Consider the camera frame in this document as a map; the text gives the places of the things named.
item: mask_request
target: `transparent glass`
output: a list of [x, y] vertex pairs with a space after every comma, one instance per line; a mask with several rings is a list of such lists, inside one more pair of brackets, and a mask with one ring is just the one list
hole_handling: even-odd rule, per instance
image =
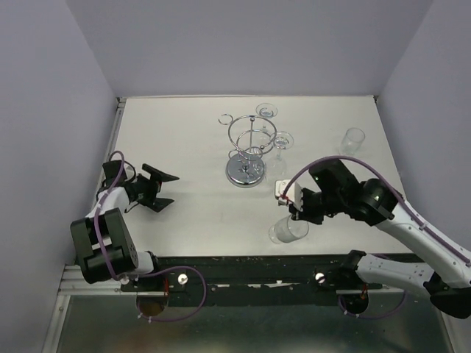
[[276, 149], [276, 155], [270, 157], [265, 161], [266, 181], [270, 187], [275, 185], [277, 180], [285, 179], [288, 171], [286, 161], [281, 157], [281, 152], [290, 149], [294, 145], [294, 138], [286, 131], [278, 131], [277, 137], [273, 141], [273, 146]]
[[309, 223], [306, 221], [295, 221], [291, 215], [281, 218], [269, 231], [270, 240], [273, 243], [290, 243], [304, 238], [309, 233]]
[[[255, 111], [258, 116], [261, 116], [262, 118], [265, 119], [271, 119], [274, 118], [278, 114], [278, 109], [276, 106], [270, 103], [262, 103], [259, 104], [256, 108]], [[258, 145], [266, 145], [270, 141], [270, 137], [268, 134], [268, 129], [266, 128], [266, 122], [263, 121], [262, 128], [260, 129], [260, 134], [258, 137]]]
[[353, 156], [361, 144], [365, 141], [365, 133], [358, 127], [352, 127], [345, 133], [344, 139], [340, 143], [340, 154]]

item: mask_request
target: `wall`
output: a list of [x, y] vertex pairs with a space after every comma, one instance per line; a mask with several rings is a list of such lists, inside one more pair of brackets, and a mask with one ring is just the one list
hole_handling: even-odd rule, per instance
[[63, 0], [0, 1], [0, 351], [40, 352], [116, 99]]
[[[409, 199], [468, 249], [470, 17], [469, 0], [435, 0], [378, 102]], [[470, 329], [469, 319], [456, 327], [469, 347]]]
[[119, 96], [378, 94], [431, 0], [67, 0]]

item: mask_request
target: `tabletop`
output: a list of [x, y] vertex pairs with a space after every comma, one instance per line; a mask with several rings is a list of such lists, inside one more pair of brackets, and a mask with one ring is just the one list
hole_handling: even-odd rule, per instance
[[[355, 157], [372, 165], [403, 193], [371, 96], [127, 99], [116, 149], [124, 153], [138, 172], [147, 163], [180, 178], [163, 184], [158, 196], [175, 202], [162, 212], [136, 207], [124, 215], [136, 248], [150, 250], [156, 256], [345, 254], [352, 249], [410, 252], [386, 233], [346, 215], [326, 218], [321, 226], [310, 224], [308, 236], [293, 243], [270, 241], [270, 226], [287, 216], [288, 210], [277, 206], [267, 182], [242, 189], [227, 180], [227, 153], [233, 146], [227, 138], [227, 126], [218, 122], [223, 113], [234, 118], [255, 114], [255, 108], [264, 102], [278, 109], [272, 119], [277, 129], [294, 136], [293, 148], [283, 152], [288, 165], [286, 179], [320, 157], [338, 154], [345, 132], [358, 127], [365, 132], [366, 139]], [[355, 163], [345, 164], [359, 181], [373, 177]], [[307, 173], [299, 183], [318, 190]]]

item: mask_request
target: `glass tumbler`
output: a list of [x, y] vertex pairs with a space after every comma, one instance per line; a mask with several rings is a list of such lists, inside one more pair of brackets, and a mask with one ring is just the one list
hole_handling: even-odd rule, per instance
[[281, 218], [269, 231], [270, 240], [273, 243], [290, 243], [304, 238], [309, 233], [309, 223], [306, 221], [295, 221], [291, 215]]
[[345, 133], [344, 139], [340, 143], [339, 153], [353, 156], [363, 141], [365, 141], [365, 133], [357, 127], [352, 127]]

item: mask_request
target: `wine glass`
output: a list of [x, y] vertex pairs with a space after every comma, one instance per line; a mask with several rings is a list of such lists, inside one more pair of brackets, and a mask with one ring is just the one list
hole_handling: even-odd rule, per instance
[[278, 131], [275, 139], [273, 140], [273, 146], [276, 148], [277, 154], [270, 157], [265, 162], [266, 168], [266, 180], [270, 187], [275, 185], [277, 180], [284, 179], [288, 166], [286, 161], [281, 157], [281, 152], [290, 149], [294, 145], [293, 136], [286, 131]]
[[[255, 111], [257, 112], [258, 116], [261, 116], [262, 118], [265, 118], [265, 119], [271, 119], [278, 114], [278, 109], [276, 108], [276, 106], [270, 103], [259, 104], [255, 108]], [[263, 120], [262, 128], [260, 129], [259, 135], [260, 135], [260, 137], [258, 138], [259, 146], [266, 145], [270, 141], [268, 129], [266, 128], [266, 121], [264, 120]]]

